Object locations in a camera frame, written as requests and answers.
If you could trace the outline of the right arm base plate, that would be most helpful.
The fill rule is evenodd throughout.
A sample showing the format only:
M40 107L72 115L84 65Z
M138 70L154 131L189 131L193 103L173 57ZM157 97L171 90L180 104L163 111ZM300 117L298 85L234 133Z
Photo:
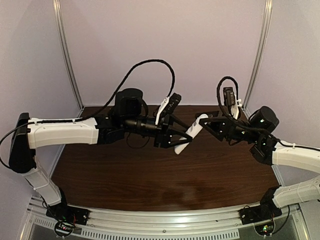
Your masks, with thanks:
M280 208L269 207L267 205L246 205L245 207L241 208L238 213L241 223L243 225L247 225L267 220L273 220L273 218L282 215L282 210Z

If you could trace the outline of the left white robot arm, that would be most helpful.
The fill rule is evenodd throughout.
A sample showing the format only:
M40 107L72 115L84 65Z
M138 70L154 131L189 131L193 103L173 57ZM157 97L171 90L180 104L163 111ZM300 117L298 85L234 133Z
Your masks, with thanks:
M21 174L37 191L47 209L58 219L67 219L72 210L63 191L57 187L37 163L36 149L68 144L105 145L122 140L125 133L153 138L154 146L173 147L179 154L195 137L188 127L173 115L181 96L174 93L166 97L155 117L142 115L148 106L143 92L127 88L115 95L115 104L107 116L95 114L89 118L38 119L22 113L13 130L8 167Z

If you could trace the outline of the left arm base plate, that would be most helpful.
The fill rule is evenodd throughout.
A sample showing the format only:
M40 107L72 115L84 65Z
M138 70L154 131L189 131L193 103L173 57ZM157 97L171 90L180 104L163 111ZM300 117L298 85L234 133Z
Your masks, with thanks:
M74 225L85 226L88 221L90 211L85 208L73 207L65 204L48 206L46 216L57 221L63 221Z

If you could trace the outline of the white remote control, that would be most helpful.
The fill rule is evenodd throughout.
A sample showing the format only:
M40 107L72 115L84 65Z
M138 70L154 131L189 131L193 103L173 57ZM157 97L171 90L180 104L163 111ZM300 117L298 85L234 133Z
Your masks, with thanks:
M187 135L192 137L194 139L196 135L199 134L199 132L203 129L203 126L200 124L200 120L206 119L209 116L205 113L201 114L196 118L196 120L192 123L192 125L188 128L188 130L185 132ZM189 145L188 143L180 144L174 147L174 152L179 155L187 146Z

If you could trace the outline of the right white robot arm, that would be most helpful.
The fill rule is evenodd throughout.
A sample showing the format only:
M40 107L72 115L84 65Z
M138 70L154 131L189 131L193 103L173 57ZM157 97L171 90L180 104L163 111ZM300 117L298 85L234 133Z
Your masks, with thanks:
M289 166L315 173L320 171L320 150L315 147L297 145L281 141L272 135L279 119L274 111L262 106L247 122L226 116L223 110L198 113L199 125L219 141L229 145L247 142L252 145L253 158L268 166ZM260 200L260 206L270 212L297 203L320 198L320 178L289 186L271 187Z

